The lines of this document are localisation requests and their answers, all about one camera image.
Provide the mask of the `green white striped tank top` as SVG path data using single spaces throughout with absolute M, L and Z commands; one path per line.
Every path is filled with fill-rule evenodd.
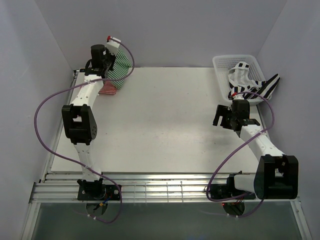
M 132 69 L 132 64 L 129 61 L 128 57 L 125 55 L 122 49 L 118 50 L 115 62 L 113 64 L 112 70 L 108 72 L 108 79 L 120 79 L 117 81 L 111 81 L 110 83 L 120 90 L 125 83 L 125 76 L 128 75 L 129 71 Z

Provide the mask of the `red white striped tank top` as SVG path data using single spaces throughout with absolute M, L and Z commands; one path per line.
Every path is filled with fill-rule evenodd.
M 115 95 L 117 93 L 117 88 L 110 82 L 104 81 L 103 87 L 98 92 L 99 95 Z

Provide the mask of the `black white striped tank top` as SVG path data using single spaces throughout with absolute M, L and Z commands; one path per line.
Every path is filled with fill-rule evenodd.
M 245 100 L 257 99 L 258 96 L 252 94 L 257 93 L 269 100 L 281 80 L 279 74 L 275 74 L 272 78 L 266 81 L 258 81 L 249 78 L 250 65 L 244 61 L 240 61 L 233 68 L 228 71 L 228 83 L 230 91 L 228 93 L 228 99 L 232 99 L 234 93 L 243 93 L 241 96 Z

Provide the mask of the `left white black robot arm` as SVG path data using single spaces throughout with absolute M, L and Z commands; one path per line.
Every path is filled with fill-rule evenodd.
M 84 85 L 80 87 L 75 99 L 62 107 L 64 132 L 75 147 L 82 164 L 82 179 L 77 182 L 86 194 L 95 200 L 106 195 L 103 179 L 91 170 L 101 174 L 91 159 L 91 143 L 96 138 L 98 127 L 93 115 L 93 105 L 104 86 L 108 71 L 113 68 L 120 45 L 108 42 L 90 47 L 91 59 L 84 68 Z

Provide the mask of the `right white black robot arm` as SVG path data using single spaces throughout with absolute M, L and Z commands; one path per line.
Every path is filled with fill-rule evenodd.
M 212 124 L 234 131 L 250 148 L 258 165 L 255 174 L 240 171 L 230 174 L 225 184 L 211 183 L 209 199 L 293 200 L 298 196 L 298 159 L 284 154 L 270 141 L 260 123 L 250 117 L 247 100 L 233 100 L 231 106 L 218 105 Z

